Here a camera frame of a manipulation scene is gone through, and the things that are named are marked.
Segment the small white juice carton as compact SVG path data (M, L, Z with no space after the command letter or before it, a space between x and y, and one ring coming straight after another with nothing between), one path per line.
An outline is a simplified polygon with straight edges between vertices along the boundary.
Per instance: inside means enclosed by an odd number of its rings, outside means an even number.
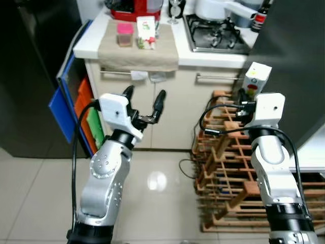
M267 83L272 72L272 67L261 63L253 62L248 68L245 76L242 88L244 93L250 98L255 98L263 90L263 87Z

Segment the grey mini fridge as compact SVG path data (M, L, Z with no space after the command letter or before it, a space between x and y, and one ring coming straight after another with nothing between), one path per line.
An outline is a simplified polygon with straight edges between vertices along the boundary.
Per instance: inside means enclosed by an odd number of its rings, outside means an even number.
M285 96L279 128L300 147L325 117L325 0L273 0L248 62L272 68L264 92Z

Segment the beige kitchen cabinet white counter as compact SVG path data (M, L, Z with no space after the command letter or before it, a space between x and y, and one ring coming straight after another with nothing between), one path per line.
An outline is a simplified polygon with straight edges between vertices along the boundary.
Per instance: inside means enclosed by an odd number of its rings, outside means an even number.
M91 89L95 96L105 93L121 93L133 84L135 92L132 107L140 114L152 112L152 104L161 90L167 91L164 112L157 124L150 125L143 134L139 148L189 149L193 141L193 127L204 112L205 104L215 90L230 90L235 81L196 79L200 75L238 77L246 72L246 55L192 52L189 48L185 23L170 25L179 56L179 68L167 75L167 81L151 83L133 81L130 75L102 74L104 68L98 62L98 49L111 18L108 9L102 9L74 47L76 56L83 58L89 75Z

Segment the white paper tag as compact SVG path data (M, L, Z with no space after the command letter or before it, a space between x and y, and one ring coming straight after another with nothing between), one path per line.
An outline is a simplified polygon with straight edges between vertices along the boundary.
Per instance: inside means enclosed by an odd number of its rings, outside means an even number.
M167 81L166 72L149 72L148 76L151 83L162 83Z
M130 76L133 81L140 81L148 79L148 72L146 71L130 71Z

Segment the beige table runner cloth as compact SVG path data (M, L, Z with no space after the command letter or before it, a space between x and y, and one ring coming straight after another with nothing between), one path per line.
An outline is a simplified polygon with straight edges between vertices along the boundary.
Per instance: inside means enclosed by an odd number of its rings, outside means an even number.
M117 24L109 19L98 49L98 62L104 68L120 71L173 72L179 68L179 56L171 26L160 24L155 49L137 46L120 47L117 44Z

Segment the orange flat board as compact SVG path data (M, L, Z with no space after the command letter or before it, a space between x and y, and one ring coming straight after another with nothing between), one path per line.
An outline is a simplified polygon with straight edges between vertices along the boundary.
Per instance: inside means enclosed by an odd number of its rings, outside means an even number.
M74 107L75 107L75 113L76 116L79 117L81 112L83 111L83 108L88 105L91 102L91 99L93 99L93 94L91 91L90 82L88 81L88 77L84 77L83 81L81 81L81 84L78 88L78 96L75 100ZM95 139L93 138L91 134L90 126L87 122L87 114L81 118L79 121L79 124L81 125L81 133L80 135L83 136L84 143L86 144L89 155L92 156L98 149L95 144Z

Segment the green flat board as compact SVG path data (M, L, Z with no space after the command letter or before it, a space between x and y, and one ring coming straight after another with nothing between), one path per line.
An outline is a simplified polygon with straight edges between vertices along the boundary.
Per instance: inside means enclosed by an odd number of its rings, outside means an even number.
M87 112L86 121L91 130L91 136L96 148L99 149L105 140L105 133L102 127L99 112L95 108L90 108Z

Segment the wooden wine rack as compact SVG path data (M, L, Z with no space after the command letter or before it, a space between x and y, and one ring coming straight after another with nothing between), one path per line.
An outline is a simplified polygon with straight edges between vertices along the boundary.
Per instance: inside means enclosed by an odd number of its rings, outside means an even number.
M192 148L203 232L268 234L286 219L307 214L315 230L325 226L323 165L297 160L278 128L242 125L229 93L217 90L200 118Z

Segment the clear jar pink lid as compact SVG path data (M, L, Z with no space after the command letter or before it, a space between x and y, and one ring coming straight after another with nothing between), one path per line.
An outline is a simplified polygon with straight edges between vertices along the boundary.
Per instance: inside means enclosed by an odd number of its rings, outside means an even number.
M134 28L131 23L119 22L116 27L117 44L120 47L132 47Z

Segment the white carton green red print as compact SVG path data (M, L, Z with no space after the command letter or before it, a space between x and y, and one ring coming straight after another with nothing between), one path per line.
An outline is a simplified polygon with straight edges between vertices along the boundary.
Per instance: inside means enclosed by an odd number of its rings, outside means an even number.
M136 45L139 49L153 50L156 45L155 16L140 16L136 18Z

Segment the black gas stove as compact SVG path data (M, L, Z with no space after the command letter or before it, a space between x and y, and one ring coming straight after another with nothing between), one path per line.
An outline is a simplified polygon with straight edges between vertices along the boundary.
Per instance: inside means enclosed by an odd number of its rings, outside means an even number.
M192 52L248 55L251 51L230 18L206 20L190 14L183 16L183 21Z

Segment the blue flat board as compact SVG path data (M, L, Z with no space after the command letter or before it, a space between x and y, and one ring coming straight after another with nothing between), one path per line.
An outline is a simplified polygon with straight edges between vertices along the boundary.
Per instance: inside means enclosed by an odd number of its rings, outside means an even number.
M68 51L65 61L56 74L56 90L48 107L69 144L72 144L75 124L78 121L74 107L78 96L77 90L86 76L90 83L84 59L77 58L73 51Z

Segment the grey pot white lid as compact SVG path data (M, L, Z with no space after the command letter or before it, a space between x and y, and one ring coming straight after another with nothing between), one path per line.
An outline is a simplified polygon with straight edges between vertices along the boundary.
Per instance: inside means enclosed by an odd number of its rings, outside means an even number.
M263 1L264 0L235 0L238 3L241 3L242 5L248 7L249 9L253 9L256 12L260 7L262 7ZM231 21L236 25L241 28L250 28L252 19L251 18L246 18L239 16L235 14L234 12L231 12L230 14Z

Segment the red coffee machine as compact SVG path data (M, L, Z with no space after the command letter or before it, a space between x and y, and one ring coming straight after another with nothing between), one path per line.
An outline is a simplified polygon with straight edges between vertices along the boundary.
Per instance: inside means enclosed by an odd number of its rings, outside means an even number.
M104 0L113 19L135 22L137 17L154 16L160 20L164 0Z

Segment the clear wine glass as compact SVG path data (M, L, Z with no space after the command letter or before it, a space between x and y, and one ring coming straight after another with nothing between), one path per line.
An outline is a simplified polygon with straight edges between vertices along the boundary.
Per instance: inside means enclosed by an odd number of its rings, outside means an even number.
M177 24L177 19L182 15L183 3L185 0L169 0L169 20L170 25Z

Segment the dark tall refrigerator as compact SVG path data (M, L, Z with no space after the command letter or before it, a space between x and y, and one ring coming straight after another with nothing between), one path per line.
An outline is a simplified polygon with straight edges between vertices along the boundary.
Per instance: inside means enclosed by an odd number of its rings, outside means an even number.
M19 158L69 158L49 108L81 26L76 0L0 0L0 148Z

